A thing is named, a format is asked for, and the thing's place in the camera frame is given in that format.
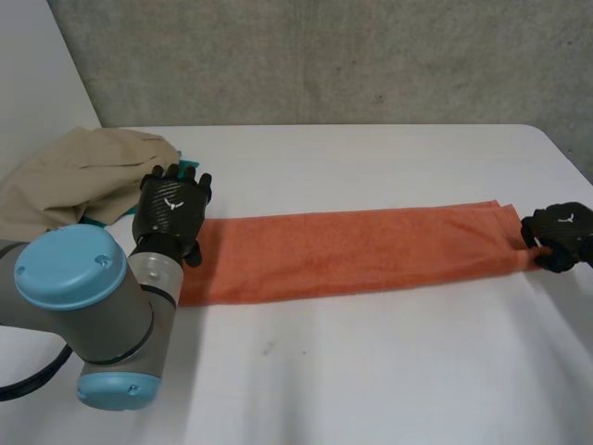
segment black cable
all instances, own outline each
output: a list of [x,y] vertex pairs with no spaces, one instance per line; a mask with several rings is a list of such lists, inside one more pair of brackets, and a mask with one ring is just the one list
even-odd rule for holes
[[57,357],[38,373],[12,385],[0,387],[0,401],[12,401],[36,391],[56,375],[71,354],[72,348],[66,345]]

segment wall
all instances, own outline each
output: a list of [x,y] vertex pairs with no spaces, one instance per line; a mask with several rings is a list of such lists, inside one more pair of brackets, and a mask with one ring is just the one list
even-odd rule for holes
[[593,179],[589,0],[49,3],[106,126],[527,123]]
[[96,117],[43,0],[0,3],[0,178],[35,150]]

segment teal cloth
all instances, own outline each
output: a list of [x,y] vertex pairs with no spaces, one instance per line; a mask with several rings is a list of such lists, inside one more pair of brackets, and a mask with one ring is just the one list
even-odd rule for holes
[[[191,160],[179,159],[179,174],[180,174],[180,176],[181,176],[182,172],[184,172],[185,169],[187,167],[189,167],[190,165],[197,169],[197,167],[200,164],[199,164],[199,162],[193,162]],[[132,207],[131,209],[129,209],[128,211],[126,211],[121,216],[134,215],[135,213],[136,213],[136,206]],[[93,220],[91,218],[87,218],[84,215],[82,216],[82,218],[80,220],[80,224],[91,224],[91,225],[96,225],[97,227],[105,227],[105,225],[102,222]]]

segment towel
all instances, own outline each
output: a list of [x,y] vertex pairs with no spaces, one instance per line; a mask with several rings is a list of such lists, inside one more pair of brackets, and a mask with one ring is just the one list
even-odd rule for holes
[[533,268],[513,206],[206,220],[204,261],[185,269],[180,304],[244,304],[359,294]]
[[111,224],[135,206],[140,181],[179,154],[161,136],[76,128],[26,160],[0,188],[0,238],[32,241],[81,217]]

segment gray concrete wall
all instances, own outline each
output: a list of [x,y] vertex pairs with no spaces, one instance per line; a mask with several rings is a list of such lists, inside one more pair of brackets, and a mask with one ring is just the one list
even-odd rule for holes
[[591,0],[49,5],[105,126],[527,123],[593,179]]

